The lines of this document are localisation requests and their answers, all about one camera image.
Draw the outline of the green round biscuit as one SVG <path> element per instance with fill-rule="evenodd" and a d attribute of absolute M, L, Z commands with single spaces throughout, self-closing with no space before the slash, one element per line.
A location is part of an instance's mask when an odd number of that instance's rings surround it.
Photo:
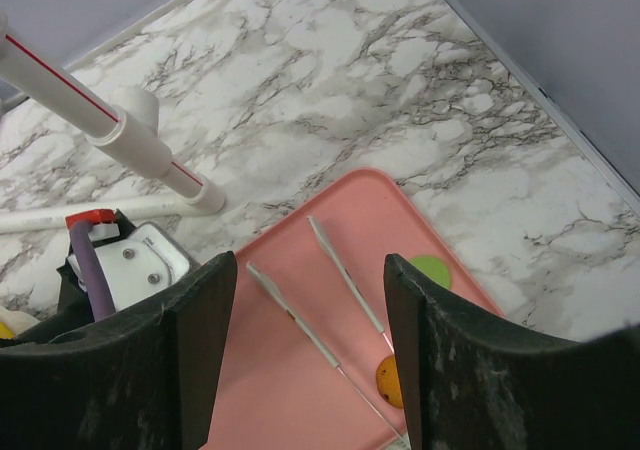
<path fill-rule="evenodd" d="M 451 272 L 442 259 L 432 255 L 417 255 L 412 257 L 409 262 L 431 281 L 446 290 L 451 289 Z"/>

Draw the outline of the orange chip cookie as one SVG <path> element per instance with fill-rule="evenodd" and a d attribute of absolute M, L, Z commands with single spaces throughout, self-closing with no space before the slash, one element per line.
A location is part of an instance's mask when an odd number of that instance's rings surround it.
<path fill-rule="evenodd" d="M 392 407 L 403 409 L 404 403 L 394 355 L 385 357 L 379 363 L 375 380 L 379 395 Z"/>

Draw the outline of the yellow sponge cake square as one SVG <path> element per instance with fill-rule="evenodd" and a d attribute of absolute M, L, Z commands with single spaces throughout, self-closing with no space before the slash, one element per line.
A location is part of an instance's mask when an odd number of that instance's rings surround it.
<path fill-rule="evenodd" d="M 13 338 L 38 325 L 40 321 L 23 311 L 1 307 L 1 337 Z"/>

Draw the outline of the pink serving tray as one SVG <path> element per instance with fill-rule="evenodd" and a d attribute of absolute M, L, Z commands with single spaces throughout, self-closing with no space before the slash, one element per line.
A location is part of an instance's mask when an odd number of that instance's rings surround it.
<path fill-rule="evenodd" d="M 384 261 L 432 255 L 454 293 L 498 307 L 385 173 L 352 171 L 236 255 L 210 449 L 382 449 L 405 429 L 378 394 L 391 350 Z"/>

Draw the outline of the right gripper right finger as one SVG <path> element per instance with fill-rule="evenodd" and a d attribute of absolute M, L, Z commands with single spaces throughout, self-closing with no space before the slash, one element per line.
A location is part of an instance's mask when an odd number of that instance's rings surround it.
<path fill-rule="evenodd" d="M 536 332 L 397 254 L 384 291 L 415 449 L 635 449 L 639 329 L 586 342 Z"/>

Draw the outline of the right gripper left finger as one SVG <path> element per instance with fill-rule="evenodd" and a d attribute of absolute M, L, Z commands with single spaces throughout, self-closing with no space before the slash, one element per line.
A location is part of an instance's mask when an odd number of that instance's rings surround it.
<path fill-rule="evenodd" d="M 5 449 L 198 449 L 237 279 L 230 253 L 106 319 L 1 345 Z"/>

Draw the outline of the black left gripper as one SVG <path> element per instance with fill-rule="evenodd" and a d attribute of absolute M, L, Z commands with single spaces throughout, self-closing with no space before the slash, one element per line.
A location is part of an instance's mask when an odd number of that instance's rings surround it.
<path fill-rule="evenodd" d="M 83 211 L 65 218 L 67 228 L 80 221 L 92 227 L 92 245 L 100 250 L 109 244 L 121 243 L 131 236 L 136 225 L 121 210 L 95 209 Z M 72 267 L 73 249 L 68 248 L 61 266 L 56 269 L 58 290 L 51 294 L 42 308 L 29 307 L 28 294 L 13 295 L 1 300 L 1 307 L 19 310 L 36 317 L 40 323 L 13 338 L 2 338 L 3 345 L 14 343 L 46 343 L 60 334 L 94 322 L 93 310 L 79 271 Z"/>

